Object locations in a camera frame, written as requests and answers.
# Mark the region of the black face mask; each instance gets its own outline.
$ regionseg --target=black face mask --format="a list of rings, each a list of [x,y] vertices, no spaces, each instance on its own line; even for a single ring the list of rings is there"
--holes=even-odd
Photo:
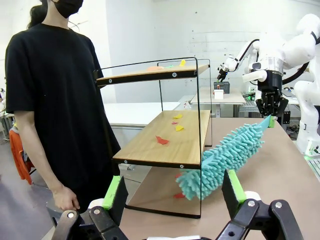
[[[58,12],[65,18],[69,18],[72,14],[79,12],[84,0],[59,0],[54,2]]]

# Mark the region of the orange paper piece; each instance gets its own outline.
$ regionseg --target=orange paper piece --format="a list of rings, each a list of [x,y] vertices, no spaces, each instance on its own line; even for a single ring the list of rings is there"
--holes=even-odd
[[[183,126],[181,126],[181,125],[178,125],[178,126],[176,126],[175,127],[175,130],[177,131],[177,132],[180,132],[181,130],[183,130],[183,129],[185,129]]]
[[[174,119],[180,119],[180,118],[182,118],[182,117],[183,117],[182,114],[178,114],[177,116],[174,116],[173,118],[174,118]]]
[[[169,140],[163,139],[160,136],[155,136],[155,137],[156,137],[156,140],[158,141],[159,144],[165,145],[169,142]]]
[[[165,69],[165,68],[163,66],[150,66],[147,68],[147,71],[157,71],[162,69]]]

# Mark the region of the white box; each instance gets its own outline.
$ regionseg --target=white box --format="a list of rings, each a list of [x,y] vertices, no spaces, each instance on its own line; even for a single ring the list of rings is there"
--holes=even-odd
[[[224,99],[224,90],[223,89],[215,89],[213,92],[214,99]]]

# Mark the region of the dark hair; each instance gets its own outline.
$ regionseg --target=dark hair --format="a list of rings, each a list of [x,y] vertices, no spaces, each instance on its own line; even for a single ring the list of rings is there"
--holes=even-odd
[[[40,2],[42,3],[42,5],[34,6],[30,10],[31,21],[27,26],[28,29],[42,23],[47,16],[47,11],[48,11],[47,0],[40,0]]]

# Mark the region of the orange jacket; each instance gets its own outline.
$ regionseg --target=orange jacket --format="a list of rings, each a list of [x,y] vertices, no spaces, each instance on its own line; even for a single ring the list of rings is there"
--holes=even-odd
[[[20,175],[20,178],[22,180],[26,179],[27,182],[31,185],[32,180],[29,172],[31,170],[31,167],[34,167],[34,166],[31,162],[25,162],[22,157],[24,149],[22,146],[20,135],[18,133],[15,133],[13,130],[10,130],[9,139],[10,139],[10,145],[11,145],[11,151],[12,151],[14,163]]]

